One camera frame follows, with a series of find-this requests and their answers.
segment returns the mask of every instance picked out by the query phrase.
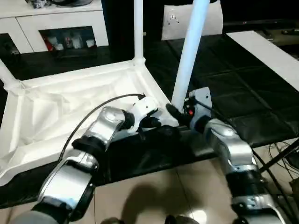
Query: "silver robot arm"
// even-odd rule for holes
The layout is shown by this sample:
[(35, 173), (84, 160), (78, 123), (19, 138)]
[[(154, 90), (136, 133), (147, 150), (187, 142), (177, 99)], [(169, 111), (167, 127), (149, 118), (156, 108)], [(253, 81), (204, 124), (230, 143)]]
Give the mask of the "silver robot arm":
[(38, 203), (11, 224), (66, 224), (81, 219), (93, 198), (93, 177), (102, 174), (105, 152), (120, 129), (135, 132), (143, 118), (157, 111), (154, 99), (144, 97), (129, 112), (106, 106), (85, 134), (73, 143), (45, 180)]
[(285, 224), (264, 187), (251, 147), (232, 126), (219, 119), (211, 119), (206, 105), (212, 107), (207, 87), (190, 92), (184, 106), (189, 119), (184, 118), (183, 121), (188, 122), (192, 131), (202, 133), (217, 153), (232, 195), (231, 207), (238, 215), (234, 223)]
[(204, 136), (219, 155), (228, 188), (231, 207), (238, 215), (236, 224), (285, 224), (274, 201), (266, 191), (251, 147), (228, 124), (210, 120)]

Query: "black cushioned mat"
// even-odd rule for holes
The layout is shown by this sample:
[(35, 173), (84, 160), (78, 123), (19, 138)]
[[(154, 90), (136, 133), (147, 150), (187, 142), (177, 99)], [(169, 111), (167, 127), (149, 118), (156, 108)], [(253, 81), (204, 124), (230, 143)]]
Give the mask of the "black cushioned mat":
[[(146, 66), (169, 99), (183, 42), (153, 42), (144, 46)], [(128, 60), (128, 55), (132, 55), (131, 50), (119, 50), (100, 47), (95, 50), (96, 56), (67, 59), (53, 58), (48, 52), (33, 53), (14, 60), (3, 58), (3, 61), (16, 78), (25, 80)], [(202, 37), (189, 90), (203, 86), (210, 87), (214, 107), (233, 121), (250, 145), (261, 146), (298, 136), (298, 92), (226, 35)], [(5, 99), (3, 92), (2, 109)], [(146, 133), (150, 143), (146, 147), (138, 136), (112, 144), (108, 178), (103, 180), (99, 175), (98, 185), (215, 156), (196, 142), (200, 136), (174, 128), (166, 131), (167, 128)], [(0, 207), (34, 201), (54, 166), (52, 163), (26, 171), (0, 187)]]

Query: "tile floor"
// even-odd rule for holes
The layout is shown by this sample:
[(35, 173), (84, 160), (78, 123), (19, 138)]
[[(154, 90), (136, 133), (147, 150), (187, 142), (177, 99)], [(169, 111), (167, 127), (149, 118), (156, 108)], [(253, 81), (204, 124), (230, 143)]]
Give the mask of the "tile floor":
[[(270, 159), (268, 147), (256, 151), (265, 161)], [(277, 165), (272, 171), (290, 191), (288, 173)], [(0, 224), (8, 223), (33, 205), (0, 210)], [(217, 159), (98, 187), (86, 215), (76, 223), (104, 224), (115, 217), (126, 224), (163, 224), (168, 214), (184, 214), (200, 224), (232, 223), (235, 214), (230, 208), (230, 193)]]

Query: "white pole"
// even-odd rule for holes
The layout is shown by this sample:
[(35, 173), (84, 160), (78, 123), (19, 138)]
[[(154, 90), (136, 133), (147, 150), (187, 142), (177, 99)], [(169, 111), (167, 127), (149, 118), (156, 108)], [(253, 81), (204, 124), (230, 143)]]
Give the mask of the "white pole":
[(143, 59), (143, 0), (134, 0), (134, 59)]
[(0, 80), (4, 83), (4, 87), (16, 85), (18, 80), (8, 70), (5, 64), (0, 59)]
[(194, 0), (171, 103), (180, 111), (188, 90), (210, 0)]

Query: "white cabinet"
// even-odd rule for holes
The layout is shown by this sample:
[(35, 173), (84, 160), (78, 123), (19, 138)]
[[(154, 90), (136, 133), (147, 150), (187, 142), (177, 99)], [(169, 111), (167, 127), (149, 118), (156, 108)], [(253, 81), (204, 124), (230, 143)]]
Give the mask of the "white cabinet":
[(33, 52), (16, 18), (0, 19), (1, 34), (8, 34), (21, 54)]
[(16, 18), (34, 52), (47, 51), (41, 30), (92, 27), (97, 46), (108, 45), (103, 11), (43, 14)]

